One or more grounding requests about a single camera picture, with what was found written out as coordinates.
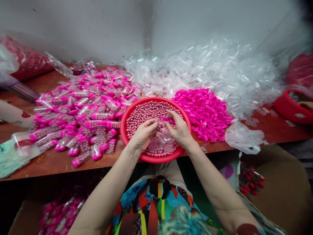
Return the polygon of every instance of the red bag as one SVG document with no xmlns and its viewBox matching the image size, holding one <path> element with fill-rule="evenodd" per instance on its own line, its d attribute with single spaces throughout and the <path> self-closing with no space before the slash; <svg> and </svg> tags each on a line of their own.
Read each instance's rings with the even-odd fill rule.
<svg viewBox="0 0 313 235">
<path fill-rule="evenodd" d="M 28 47 L 22 46 L 18 41 L 9 36 L 0 36 L 0 44 L 5 46 L 20 64 L 19 69 L 11 74 L 11 76 L 20 81 L 53 70 L 53 66 L 50 64 L 47 56 L 39 54 Z"/>
<path fill-rule="evenodd" d="M 289 65 L 286 76 L 289 85 L 310 89 L 313 85 L 313 55 L 298 55 Z"/>
</svg>

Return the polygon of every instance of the green packet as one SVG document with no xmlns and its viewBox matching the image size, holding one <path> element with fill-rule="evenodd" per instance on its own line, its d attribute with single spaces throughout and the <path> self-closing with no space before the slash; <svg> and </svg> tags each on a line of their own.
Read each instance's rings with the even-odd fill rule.
<svg viewBox="0 0 313 235">
<path fill-rule="evenodd" d="M 29 160 L 20 161 L 14 143 L 14 140 L 11 139 L 0 144 L 0 178 L 12 175 L 30 162 Z"/>
</svg>

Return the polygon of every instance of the wooden table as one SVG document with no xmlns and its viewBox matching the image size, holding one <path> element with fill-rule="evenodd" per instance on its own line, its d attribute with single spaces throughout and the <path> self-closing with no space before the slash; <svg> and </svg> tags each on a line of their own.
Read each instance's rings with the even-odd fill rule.
<svg viewBox="0 0 313 235">
<path fill-rule="evenodd" d="M 52 71 L 43 76 L 34 78 L 32 80 L 26 81 L 25 84 L 38 92 L 50 92 L 52 89 L 57 87 L 59 81 L 67 81 L 68 79 L 57 71 Z M 0 91 L 0 99 L 9 100 L 10 103 L 26 112 L 33 114 L 33 108 L 35 104 L 28 103 L 14 96 L 7 91 Z M 262 116 L 256 113 L 254 118 L 258 118 L 260 123 L 256 128 L 248 126 L 252 130 L 262 130 L 265 134 L 265 139 L 269 144 L 306 140 L 313 138 L 313 128 L 312 126 L 300 126 L 291 127 L 287 124 L 286 120 L 281 117 L 273 117 L 270 114 Z M 12 124 L 0 125 L 0 143 L 3 143 L 11 138 L 11 135 L 16 132 L 26 131 L 22 127 L 14 126 Z M 204 143 L 201 139 L 197 139 L 195 133 L 193 133 L 194 139 L 203 146 Z M 67 155 L 67 151 L 56 152 L 53 149 L 43 153 L 42 156 L 36 157 L 31 160 L 31 162 L 23 167 L 21 170 L 17 171 L 13 175 L 1 180 L 15 180 L 27 177 L 53 175 L 59 173 L 66 173 L 72 171 L 81 171 L 95 168 L 102 168 L 112 166 L 118 157 L 120 156 L 125 145 L 123 144 L 120 137 L 118 137 L 116 151 L 111 155 L 103 155 L 103 157 L 98 161 L 93 161 L 88 159 L 84 164 L 78 168 L 72 167 L 73 157 Z M 206 144 L 207 152 L 218 152 L 233 149 L 226 142 L 215 142 Z"/>
</svg>

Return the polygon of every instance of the wrist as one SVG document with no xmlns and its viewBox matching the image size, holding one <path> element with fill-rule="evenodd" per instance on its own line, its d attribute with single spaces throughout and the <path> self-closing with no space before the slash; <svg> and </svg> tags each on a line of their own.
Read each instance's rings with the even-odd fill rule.
<svg viewBox="0 0 313 235">
<path fill-rule="evenodd" d="M 187 153 L 191 153 L 193 152 L 194 150 L 198 149 L 199 148 L 199 144 L 197 143 L 197 141 L 195 141 L 194 139 L 192 139 L 189 143 L 188 143 L 188 146 L 186 147 L 186 151 Z"/>
<path fill-rule="evenodd" d="M 134 159 L 139 159 L 141 154 L 142 154 L 142 150 L 137 147 L 137 146 L 133 146 L 133 145 L 126 145 L 125 149 L 124 149 L 127 154 L 131 157 L 131 158 L 134 158 Z"/>
</svg>

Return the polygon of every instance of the pile of pink caps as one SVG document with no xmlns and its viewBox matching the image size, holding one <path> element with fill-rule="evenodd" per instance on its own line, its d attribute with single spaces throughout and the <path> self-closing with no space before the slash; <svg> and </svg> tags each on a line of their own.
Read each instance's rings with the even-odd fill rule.
<svg viewBox="0 0 313 235">
<path fill-rule="evenodd" d="M 34 109 L 37 118 L 30 128 L 30 139 L 36 141 L 41 152 L 54 147 L 56 151 L 69 148 L 69 156 L 81 153 L 73 159 L 74 167 L 88 157 L 101 158 L 102 151 L 114 153 L 120 120 L 141 92 L 130 86 L 129 78 L 125 71 L 107 67 L 43 93 L 36 100 L 39 106 Z"/>
<path fill-rule="evenodd" d="M 226 102 L 222 102 L 209 88 L 182 89 L 172 98 L 182 107 L 193 124 L 199 139 L 211 143 L 225 140 L 225 128 L 234 117 L 227 114 Z"/>
</svg>

